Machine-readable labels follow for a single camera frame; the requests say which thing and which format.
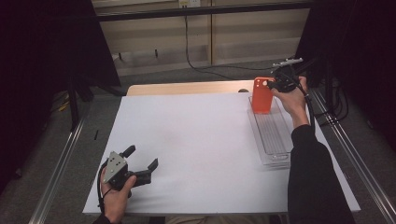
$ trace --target wrist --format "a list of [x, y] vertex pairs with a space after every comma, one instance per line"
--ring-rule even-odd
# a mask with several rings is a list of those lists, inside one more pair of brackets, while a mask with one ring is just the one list
[[309, 125], [309, 119], [308, 116], [306, 115], [305, 109], [296, 110], [293, 113], [290, 113], [290, 115], [291, 115], [291, 119], [293, 120], [294, 128], [297, 128], [305, 124]]
[[111, 224], [117, 224], [117, 223], [119, 223], [117, 217], [112, 216], [111, 214], [105, 213], [105, 217], [107, 217], [108, 221], [109, 221]]

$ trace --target clear plastic tray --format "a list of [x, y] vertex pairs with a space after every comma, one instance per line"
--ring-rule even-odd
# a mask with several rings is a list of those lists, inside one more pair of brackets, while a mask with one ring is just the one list
[[262, 164], [270, 169], [290, 168], [291, 132], [274, 98], [269, 114], [254, 114], [249, 97], [248, 116]]

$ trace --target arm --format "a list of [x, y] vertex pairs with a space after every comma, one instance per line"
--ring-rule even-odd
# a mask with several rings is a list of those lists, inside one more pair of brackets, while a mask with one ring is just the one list
[[[106, 169], [101, 173], [101, 179], [105, 175]], [[101, 214], [93, 224], [110, 224], [110, 223], [120, 223], [124, 213], [128, 200], [128, 193], [136, 182], [136, 176], [131, 176], [125, 182], [122, 190], [117, 191], [111, 189], [110, 184], [101, 182], [101, 191], [104, 195], [105, 200], [105, 213]]]
[[[306, 91], [306, 79], [300, 77]], [[280, 93], [272, 89], [293, 120], [288, 187], [290, 223], [355, 223], [332, 166], [328, 149], [318, 142], [309, 126], [304, 96], [295, 89]]]

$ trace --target white table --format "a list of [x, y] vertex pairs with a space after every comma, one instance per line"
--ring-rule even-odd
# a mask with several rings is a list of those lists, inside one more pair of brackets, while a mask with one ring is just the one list
[[[128, 146], [136, 145], [136, 152], [127, 159], [129, 170], [145, 170], [155, 158], [159, 159], [159, 167], [152, 174], [150, 185], [133, 189], [127, 214], [287, 212], [289, 170], [264, 169], [249, 123], [247, 110], [252, 83], [132, 86], [129, 96], [122, 99], [101, 163], [110, 151], [122, 152]], [[203, 93], [204, 86], [210, 86], [206, 92], [213, 88], [216, 93]], [[221, 86], [228, 93], [219, 93]], [[188, 94], [180, 94], [180, 88]], [[242, 88], [250, 92], [237, 93]], [[291, 124], [290, 116], [283, 113]], [[317, 138], [329, 148], [318, 126]], [[359, 211], [359, 205], [331, 155], [349, 207]], [[99, 214], [97, 204], [96, 186], [93, 185], [83, 212]]]

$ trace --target gripper camera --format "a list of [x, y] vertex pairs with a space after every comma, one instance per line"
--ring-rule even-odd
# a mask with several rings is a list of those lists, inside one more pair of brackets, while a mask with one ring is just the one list
[[136, 176], [134, 188], [151, 183], [151, 173], [158, 167], [158, 159], [155, 159], [145, 171], [128, 171], [128, 158], [135, 151], [135, 146], [128, 147], [123, 153], [117, 154], [112, 151], [107, 159], [105, 177], [102, 183], [109, 183], [113, 189], [121, 190], [130, 176]]
[[298, 77], [295, 75], [294, 68], [291, 66], [294, 63], [300, 63], [303, 59], [287, 59], [282, 63], [274, 63], [273, 67], [277, 69], [272, 72], [275, 81], [268, 81], [267, 85], [270, 89], [275, 88], [279, 92], [290, 92], [296, 89], [296, 83], [299, 83]]

